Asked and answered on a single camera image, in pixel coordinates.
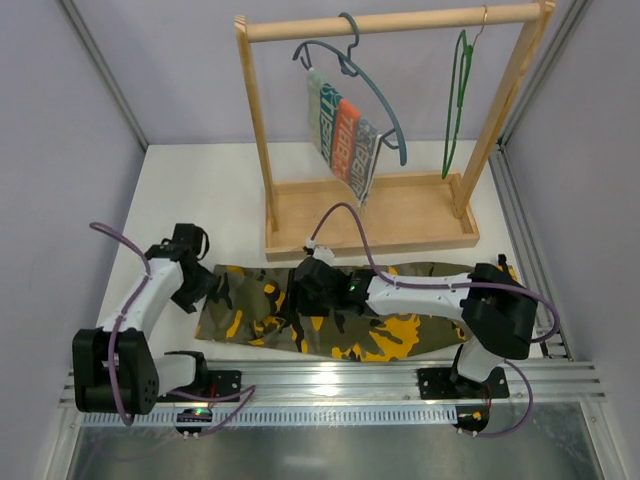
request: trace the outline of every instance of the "white table surface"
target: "white table surface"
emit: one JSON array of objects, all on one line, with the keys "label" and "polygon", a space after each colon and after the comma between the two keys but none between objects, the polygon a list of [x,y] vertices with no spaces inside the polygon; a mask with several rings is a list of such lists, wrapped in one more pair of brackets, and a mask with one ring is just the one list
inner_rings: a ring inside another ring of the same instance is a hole
[{"label": "white table surface", "polygon": [[[463,170],[474,143],[458,143],[452,169]],[[443,142],[409,142],[407,146],[409,161],[406,167],[399,166],[394,152],[383,149],[377,172],[440,169]],[[311,144],[270,144],[269,152],[276,181],[328,176],[324,161]],[[145,157],[124,233],[146,251],[150,245],[170,237],[176,223],[195,223],[204,228],[211,239],[211,250],[202,261],[207,268],[221,263],[244,267],[294,266],[296,262],[269,263],[266,260],[263,192],[258,154],[253,143],[152,145]],[[378,262],[444,261],[474,265],[477,262],[495,263],[497,255],[505,253],[519,275],[488,166],[480,177],[471,204],[480,230],[480,241],[474,248],[380,255],[377,257]],[[363,265],[366,259],[364,256],[343,257],[337,259],[336,263]],[[117,307],[142,271],[141,263],[135,255],[121,246],[109,278],[100,318]],[[204,300],[197,305],[198,313],[187,315],[170,302],[149,339],[151,353],[160,356],[170,350],[197,350],[204,352],[206,358],[211,360],[325,358],[196,340],[193,335],[203,304]],[[452,358],[453,352],[455,347],[426,356]],[[531,354],[539,356],[539,350],[532,348]]]}]

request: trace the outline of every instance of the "wooden post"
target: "wooden post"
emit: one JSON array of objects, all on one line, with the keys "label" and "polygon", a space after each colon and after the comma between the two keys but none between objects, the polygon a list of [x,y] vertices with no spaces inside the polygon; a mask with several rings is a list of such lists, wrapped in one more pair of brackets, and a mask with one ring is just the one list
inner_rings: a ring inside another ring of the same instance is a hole
[{"label": "wooden post", "polygon": [[540,0],[540,17],[537,21],[525,23],[520,31],[511,58],[504,71],[498,90],[493,98],[489,114],[464,171],[460,186],[454,189],[453,208],[457,218],[462,218],[471,199],[482,169],[498,139],[502,125],[511,110],[522,80],[540,44],[540,40],[555,8],[553,1]]},{"label": "wooden post", "polygon": [[273,178],[271,177],[271,165],[269,163],[269,150],[267,148],[267,136],[264,131],[264,121],[262,119],[262,107],[260,95],[258,94],[258,80],[256,70],[253,65],[253,53],[247,35],[247,19],[238,15],[235,17],[236,41],[242,62],[242,73],[244,84],[247,88],[249,98],[249,110],[251,111],[251,121],[256,134],[256,146],[258,148],[258,158],[260,159],[260,169],[262,170],[262,181],[264,182],[265,201],[267,204],[267,228],[278,230],[278,218],[276,217],[276,197],[273,191]]}]

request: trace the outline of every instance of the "green hanger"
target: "green hanger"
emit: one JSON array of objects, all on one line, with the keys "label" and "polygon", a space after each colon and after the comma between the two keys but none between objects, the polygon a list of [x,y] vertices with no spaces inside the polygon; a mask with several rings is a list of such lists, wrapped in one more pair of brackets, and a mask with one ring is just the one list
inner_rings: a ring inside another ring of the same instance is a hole
[{"label": "green hanger", "polygon": [[[485,23],[487,21],[487,6],[484,7],[484,18],[482,20],[482,28],[473,39],[473,44],[467,43],[467,31],[462,30],[458,36],[456,42],[456,49],[453,54],[453,71],[451,73],[451,89],[449,90],[449,109],[447,112],[447,131],[444,144],[444,158],[442,159],[442,178],[446,178],[453,162],[453,155],[456,151],[456,144],[458,143],[458,132],[460,131],[460,120],[462,119],[462,106],[464,104],[464,94],[467,90],[467,81],[469,80],[469,73],[471,72],[471,60],[473,59],[473,49],[476,46],[478,37],[484,30]],[[451,110],[453,107],[453,91],[456,85],[456,66],[458,64],[458,49],[462,44],[462,55],[460,56],[460,73],[458,76],[458,97],[456,100],[456,124],[453,131],[453,139],[451,140],[451,152],[449,152],[449,138],[451,133]]]}]

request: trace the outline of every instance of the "yellow camouflage pattern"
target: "yellow camouflage pattern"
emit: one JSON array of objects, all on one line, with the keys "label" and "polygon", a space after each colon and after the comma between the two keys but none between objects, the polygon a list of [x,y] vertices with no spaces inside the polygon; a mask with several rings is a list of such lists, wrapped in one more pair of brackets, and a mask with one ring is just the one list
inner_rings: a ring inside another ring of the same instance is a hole
[{"label": "yellow camouflage pattern", "polygon": [[[356,267],[340,267],[349,272]],[[447,276],[472,271],[464,265],[408,263],[385,267],[398,275]],[[463,328],[429,315],[359,317],[331,311],[327,317],[286,319],[288,268],[219,265],[220,286],[207,299],[196,338],[297,351],[356,361],[386,362],[466,340]]]}]

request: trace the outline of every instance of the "gray wall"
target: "gray wall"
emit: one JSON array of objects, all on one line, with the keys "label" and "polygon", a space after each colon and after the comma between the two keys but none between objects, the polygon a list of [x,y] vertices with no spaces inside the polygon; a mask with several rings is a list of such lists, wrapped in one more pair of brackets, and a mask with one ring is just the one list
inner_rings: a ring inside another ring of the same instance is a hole
[{"label": "gray wall", "polygon": [[53,0],[0,2],[0,471],[30,479],[142,151]]},{"label": "gray wall", "polygon": [[[479,0],[75,0],[151,143],[253,141],[233,17],[253,22],[482,5]],[[494,0],[491,4],[529,0]],[[558,0],[553,29],[570,0]],[[478,40],[461,138],[475,138],[520,26],[492,26]],[[478,31],[470,28],[470,40]],[[458,29],[367,35],[354,59],[387,96],[412,139],[444,138]],[[332,38],[345,46],[350,38]],[[291,56],[299,41],[255,45],[255,61],[272,140],[306,140],[305,71]],[[381,129],[384,110],[360,79],[311,47],[314,66]]]},{"label": "gray wall", "polygon": [[639,23],[637,0],[593,2],[508,145],[572,346],[600,370],[631,452],[640,444]]}]

